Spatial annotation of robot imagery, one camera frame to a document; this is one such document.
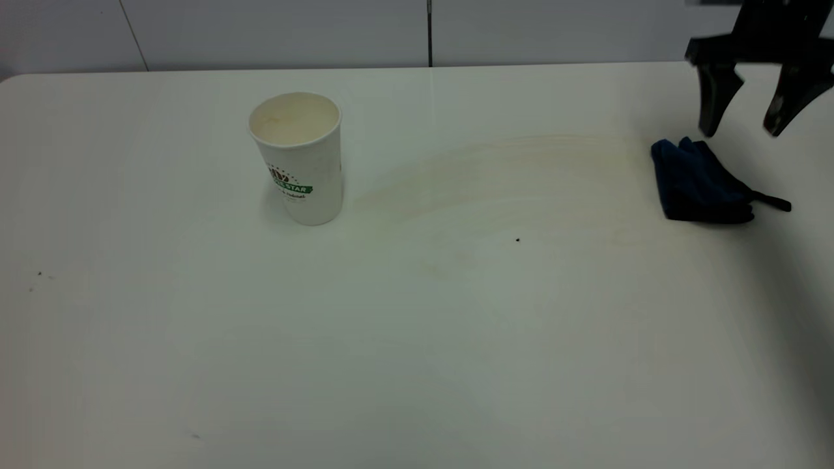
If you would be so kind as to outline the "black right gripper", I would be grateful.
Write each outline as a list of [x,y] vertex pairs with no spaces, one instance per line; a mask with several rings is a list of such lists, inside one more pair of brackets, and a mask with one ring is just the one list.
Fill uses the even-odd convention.
[[717,133],[727,107],[743,86],[736,63],[780,63],[777,88],[764,118],[778,137],[802,110],[833,86],[832,39],[821,33],[831,1],[739,1],[741,9],[727,35],[692,38],[685,59],[697,66],[698,127]]

